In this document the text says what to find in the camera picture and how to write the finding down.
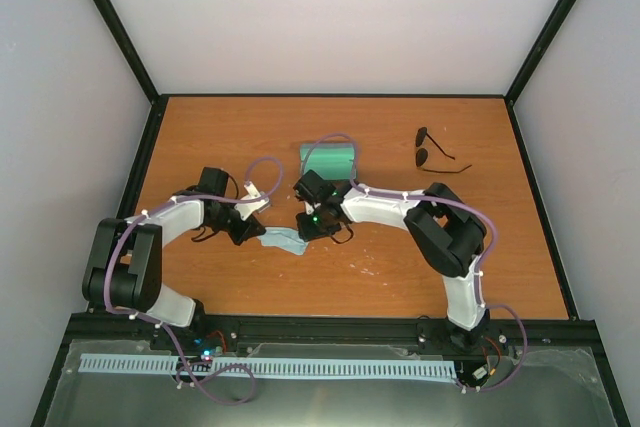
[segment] black sunglasses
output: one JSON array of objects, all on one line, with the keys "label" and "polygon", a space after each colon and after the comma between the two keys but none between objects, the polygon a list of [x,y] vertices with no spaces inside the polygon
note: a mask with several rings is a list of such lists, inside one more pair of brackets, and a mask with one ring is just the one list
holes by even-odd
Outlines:
[{"label": "black sunglasses", "polygon": [[429,135],[429,131],[427,130],[426,127],[420,127],[418,129],[418,132],[416,133],[416,167],[417,168],[422,169],[426,172],[433,172],[436,174],[459,174],[467,170],[469,167],[471,167],[471,164],[467,165],[466,167],[463,167],[460,170],[433,170],[433,169],[427,169],[425,167],[422,167],[427,161],[427,159],[429,158],[429,151],[424,147],[422,147],[426,139],[429,139],[431,142],[433,142],[433,144],[438,148],[440,152],[442,152],[442,154],[445,157],[451,160],[456,160],[456,158],[453,155],[447,154],[444,151],[444,149],[440,147],[440,144],[438,144],[435,141],[435,139],[431,137],[431,135]]}]

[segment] robotic arm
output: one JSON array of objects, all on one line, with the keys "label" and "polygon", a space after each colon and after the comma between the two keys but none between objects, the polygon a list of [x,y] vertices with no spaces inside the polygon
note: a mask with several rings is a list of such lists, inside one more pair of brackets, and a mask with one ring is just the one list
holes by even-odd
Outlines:
[{"label": "robotic arm", "polygon": [[[177,327],[189,327],[194,315],[204,313],[202,303],[175,292],[162,283],[162,249],[189,230],[201,226],[214,232],[224,231],[234,244],[262,235],[265,228],[253,215],[269,206],[269,199],[236,204],[235,207],[213,200],[200,200],[198,195],[223,196],[229,175],[206,167],[197,185],[175,195],[181,198],[168,208],[148,215],[140,222],[126,241],[117,260],[109,288],[113,305],[133,309],[161,322]],[[247,195],[243,200],[256,199],[262,194],[252,183],[246,183]],[[84,298],[103,303],[106,268],[113,255],[116,242],[133,221],[105,219],[98,225],[82,282]]]},{"label": "robotic arm", "polygon": [[[447,294],[450,338],[460,348],[475,344],[489,320],[476,284],[475,265],[484,249],[486,229],[473,214],[449,205],[405,200],[407,193],[375,189],[387,195],[368,195],[364,184],[354,189],[346,183],[336,186],[313,170],[294,186],[306,212],[296,220],[300,237],[313,240],[332,237],[341,224],[374,222],[407,230],[427,263],[442,275]],[[408,192],[461,202],[446,185],[434,183],[425,191]]]}]

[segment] wire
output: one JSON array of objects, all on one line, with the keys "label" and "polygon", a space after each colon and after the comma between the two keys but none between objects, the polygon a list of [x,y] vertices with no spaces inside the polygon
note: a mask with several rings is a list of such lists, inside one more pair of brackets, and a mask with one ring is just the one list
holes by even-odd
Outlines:
[{"label": "wire", "polygon": [[329,234],[329,237],[331,237],[331,240],[333,240],[336,244],[341,245],[341,244],[346,244],[347,242],[349,242],[351,239],[353,239],[353,236],[355,235],[353,233],[353,230],[351,229],[351,227],[349,226],[349,224],[344,224],[345,229],[347,229],[349,231],[349,238],[345,239],[345,240],[338,240],[334,237],[333,234]]},{"label": "wire", "polygon": [[[522,355],[520,356],[520,359],[518,360],[518,364],[516,365],[516,367],[511,371],[511,373],[507,377],[505,377],[495,385],[481,388],[478,392],[491,392],[493,390],[499,389],[500,387],[504,387],[509,382],[511,382],[515,378],[515,376],[518,374],[518,372],[520,372],[520,369],[522,369],[522,365],[524,364],[524,361],[527,358],[527,352],[529,351],[529,340],[527,338],[527,331],[524,328],[522,319],[520,319],[516,311],[506,304],[489,305],[487,306],[487,309],[489,310],[504,309],[513,316],[513,319],[516,321],[516,324],[518,324],[518,327],[520,328],[520,334],[522,335]],[[466,389],[466,386],[463,385],[459,380],[456,379],[455,383],[461,389],[463,390]]]},{"label": "wire", "polygon": [[482,275],[481,274],[482,265],[484,264],[487,257],[491,254],[491,252],[493,252],[493,249],[495,248],[496,242],[498,240],[498,229],[496,228],[495,224],[491,221],[491,219],[487,217],[485,214],[483,214],[482,212],[480,212],[479,210],[476,210],[473,207],[470,207],[467,204],[464,204],[462,202],[456,202],[455,200],[442,199],[440,197],[435,197],[430,195],[419,195],[419,194],[409,194],[409,193],[407,193],[405,197],[404,195],[399,195],[399,194],[388,192],[388,191],[380,191],[380,190],[375,190],[370,188],[367,188],[367,190],[365,190],[363,187],[358,185],[355,180],[356,169],[358,165],[358,157],[359,157],[358,144],[353,139],[353,137],[343,132],[334,132],[331,134],[327,134],[320,137],[318,140],[316,140],[316,142],[309,148],[309,150],[307,150],[307,154],[305,155],[302,161],[302,164],[301,164],[302,172],[305,172],[307,161],[309,160],[309,157],[311,156],[311,153],[314,151],[314,149],[325,140],[331,139],[334,137],[340,137],[342,139],[346,139],[353,146],[353,163],[351,164],[351,174],[349,175],[349,183],[351,184],[351,187],[357,190],[358,192],[361,192],[366,195],[371,195],[372,197],[380,197],[384,199],[421,200],[421,201],[431,202],[433,204],[449,205],[451,207],[456,207],[460,210],[464,210],[465,212],[469,212],[475,215],[476,217],[478,217],[480,220],[482,220],[482,222],[484,222],[488,230],[491,232],[491,240],[489,241],[489,245],[487,245],[487,248],[485,249],[485,251],[482,254],[480,254],[480,258],[477,260],[475,264],[475,270],[473,272],[474,273],[474,294],[476,297],[476,302],[484,306],[486,302],[484,301],[484,297],[482,296],[482,288],[481,288],[481,280],[480,280]]},{"label": "wire", "polygon": [[[171,327],[169,327],[167,324],[162,324],[162,328],[167,332],[167,334],[169,334],[169,337],[173,341],[173,345],[175,346],[176,351],[178,352],[178,357],[180,357],[180,361],[182,362],[182,369],[184,369],[184,371],[186,371],[187,374],[189,374],[189,377],[191,378],[191,382],[193,382],[194,387],[196,387],[200,392],[202,392],[207,398],[211,399],[216,404],[231,406],[231,405],[244,404],[245,402],[248,402],[249,400],[251,400],[255,396],[256,387],[257,387],[256,378],[253,375],[253,372],[251,372],[251,369],[249,369],[249,367],[247,367],[246,365],[243,365],[243,364],[229,364],[229,365],[227,365],[227,366],[225,366],[225,367],[223,367],[221,369],[216,370],[214,373],[208,375],[202,381],[198,380],[196,378],[196,376],[194,375],[193,370],[191,370],[191,366],[189,365],[189,361],[187,360],[186,356],[184,355],[184,351],[182,350],[182,347],[180,346],[180,342],[178,341],[178,338],[176,337],[176,334],[173,333],[173,330],[171,330]],[[220,374],[222,374],[224,372],[227,372],[228,370],[234,370],[234,369],[240,369],[240,370],[245,371],[247,373],[247,375],[249,376],[249,379],[251,380],[251,391],[249,392],[249,394],[247,394],[242,399],[239,399],[239,400],[221,399],[221,398],[216,397],[215,395],[210,394],[209,392],[207,392],[204,389],[204,387],[202,386],[203,383],[215,379]]]},{"label": "wire", "polygon": [[233,175],[231,175],[229,172],[227,172],[227,175],[229,176],[229,178],[231,179],[231,182],[233,182],[233,185],[236,188],[236,199],[238,199],[240,197],[240,189],[238,188],[238,183],[236,182],[236,179],[233,177]]},{"label": "wire", "polygon": [[495,370],[500,365],[500,360],[502,359],[502,353],[500,352],[500,347],[498,347],[498,344],[496,343],[495,340],[489,337],[483,337],[483,339],[489,342],[491,345],[493,345],[493,348],[496,349],[496,352],[498,353],[498,361],[496,362],[496,365],[493,367],[493,369]]},{"label": "wire", "polygon": [[211,229],[211,233],[209,235],[207,235],[206,237],[202,237],[206,231],[207,231],[207,228],[205,226],[203,226],[202,227],[202,232],[200,232],[195,237],[191,237],[191,242],[195,242],[195,243],[204,242],[205,240],[209,240],[211,237],[215,237],[216,235],[218,235],[220,233],[219,230]]},{"label": "wire", "polygon": [[209,335],[207,335],[207,339],[211,339],[212,337],[215,337],[216,335],[218,337],[220,337],[220,342],[222,343],[222,353],[226,354],[227,353],[227,342],[224,340],[224,334],[221,331],[214,330]]}]

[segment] wooden table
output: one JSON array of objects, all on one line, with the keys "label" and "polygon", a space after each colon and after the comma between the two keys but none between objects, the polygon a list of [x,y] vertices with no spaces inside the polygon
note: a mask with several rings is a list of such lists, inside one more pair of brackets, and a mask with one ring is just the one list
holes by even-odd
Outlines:
[{"label": "wooden table", "polygon": [[[432,147],[427,165],[473,167],[458,175],[417,170],[414,138],[423,125],[457,158],[447,160]],[[252,160],[273,155],[284,163],[284,181],[259,220],[295,228],[302,211],[291,188],[299,177],[298,148],[339,131],[359,143],[362,182],[398,190],[444,182],[494,220],[500,240],[485,264],[487,302],[507,303],[523,318],[567,318],[500,99],[173,97],[138,211],[195,184],[204,166],[223,168],[241,182]],[[264,163],[252,180],[266,191],[276,174]],[[354,230],[349,243],[317,240],[303,256],[262,247],[255,238],[237,247],[224,233],[199,244],[184,235],[164,250],[164,281],[202,300],[209,313],[445,316],[442,280],[407,232],[373,224]]]}]

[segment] light blue fabric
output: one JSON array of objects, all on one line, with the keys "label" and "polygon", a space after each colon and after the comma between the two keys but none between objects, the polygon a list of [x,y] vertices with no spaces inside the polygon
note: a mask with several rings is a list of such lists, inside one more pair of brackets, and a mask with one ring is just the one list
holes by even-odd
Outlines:
[{"label": "light blue fabric", "polygon": [[267,232],[258,237],[263,247],[280,247],[292,254],[302,255],[307,242],[302,240],[297,230],[288,227],[267,227]]}]

